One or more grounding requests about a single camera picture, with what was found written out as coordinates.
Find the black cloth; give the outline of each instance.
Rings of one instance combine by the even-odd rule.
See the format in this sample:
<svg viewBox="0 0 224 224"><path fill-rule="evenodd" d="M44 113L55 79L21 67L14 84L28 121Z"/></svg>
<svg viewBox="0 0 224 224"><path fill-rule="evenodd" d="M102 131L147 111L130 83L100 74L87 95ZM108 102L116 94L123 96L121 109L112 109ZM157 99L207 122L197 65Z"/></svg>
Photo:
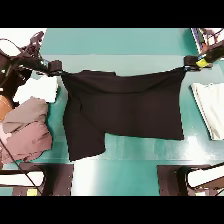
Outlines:
<svg viewBox="0 0 224 224"><path fill-rule="evenodd" d="M82 71L62 76L68 90L64 128L70 161L105 152L105 132L184 139L179 108L184 68L121 77Z"/></svg>

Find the mauve garment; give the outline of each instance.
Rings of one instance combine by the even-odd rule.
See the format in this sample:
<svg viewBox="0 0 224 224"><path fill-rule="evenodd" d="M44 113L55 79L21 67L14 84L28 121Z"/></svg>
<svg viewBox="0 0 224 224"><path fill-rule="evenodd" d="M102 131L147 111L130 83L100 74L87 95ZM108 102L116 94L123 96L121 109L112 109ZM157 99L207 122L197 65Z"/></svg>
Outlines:
<svg viewBox="0 0 224 224"><path fill-rule="evenodd" d="M38 158L43 151L51 149L52 137L42 122L33 122L7 139L6 147L15 160L29 161ZM13 162L2 150L2 163Z"/></svg>
<svg viewBox="0 0 224 224"><path fill-rule="evenodd" d="M30 97L29 100L10 111L3 120L5 133L14 133L36 121L45 122L48 104L45 100Z"/></svg>
<svg viewBox="0 0 224 224"><path fill-rule="evenodd" d="M114 72L63 75L68 90L64 128L71 161L105 151L105 132L184 139L179 93L184 68L121 77Z"/></svg>

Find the black garment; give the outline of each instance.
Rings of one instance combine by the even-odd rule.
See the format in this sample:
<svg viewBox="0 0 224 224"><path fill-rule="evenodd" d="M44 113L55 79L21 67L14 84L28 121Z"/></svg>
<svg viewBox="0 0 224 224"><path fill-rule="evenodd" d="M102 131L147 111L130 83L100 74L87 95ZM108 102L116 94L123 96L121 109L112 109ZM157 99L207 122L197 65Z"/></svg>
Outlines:
<svg viewBox="0 0 224 224"><path fill-rule="evenodd" d="M184 139L179 109L184 68L121 77L82 71L62 76L68 90L64 128L71 161L105 151L105 132Z"/></svg>

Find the green table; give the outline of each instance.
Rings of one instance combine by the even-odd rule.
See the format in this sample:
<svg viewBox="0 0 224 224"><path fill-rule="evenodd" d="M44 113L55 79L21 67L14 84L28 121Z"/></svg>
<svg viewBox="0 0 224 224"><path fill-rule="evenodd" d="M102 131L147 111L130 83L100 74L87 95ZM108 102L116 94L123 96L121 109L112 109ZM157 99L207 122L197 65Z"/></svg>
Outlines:
<svg viewBox="0 0 224 224"><path fill-rule="evenodd" d="M48 60L62 60L70 72L93 69L125 76L182 66L183 56L197 51L189 28L119 28L48 29L41 53ZM223 162L224 142L210 140L189 88L193 82L224 82L223 68L220 62L212 70L186 74L180 94L184 141L106 134L104 154L74 162L72 195L159 195L156 165ZM58 81L57 101L48 117L53 147L35 162L69 163L62 124L67 91ZM9 188L0 190L0 195L11 194Z"/></svg>

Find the black metal base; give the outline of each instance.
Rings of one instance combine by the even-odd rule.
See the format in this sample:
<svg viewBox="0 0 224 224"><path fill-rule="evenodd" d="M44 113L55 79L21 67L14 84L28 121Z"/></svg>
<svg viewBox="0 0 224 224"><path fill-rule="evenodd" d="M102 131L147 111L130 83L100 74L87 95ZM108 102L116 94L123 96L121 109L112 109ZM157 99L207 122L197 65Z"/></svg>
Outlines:
<svg viewBox="0 0 224 224"><path fill-rule="evenodd" d="M28 170L32 166L38 166L45 171L46 181L39 187L43 196L71 196L73 164L57 163L20 163L23 170ZM34 187L14 187L13 196L27 196L28 189Z"/></svg>
<svg viewBox="0 0 224 224"><path fill-rule="evenodd" d="M160 187L160 196L196 196L196 192L185 184L184 181L177 178L178 170L181 167L190 168L207 168L210 165L158 165L157 174ZM214 196L218 192L216 190L203 190L206 196Z"/></svg>

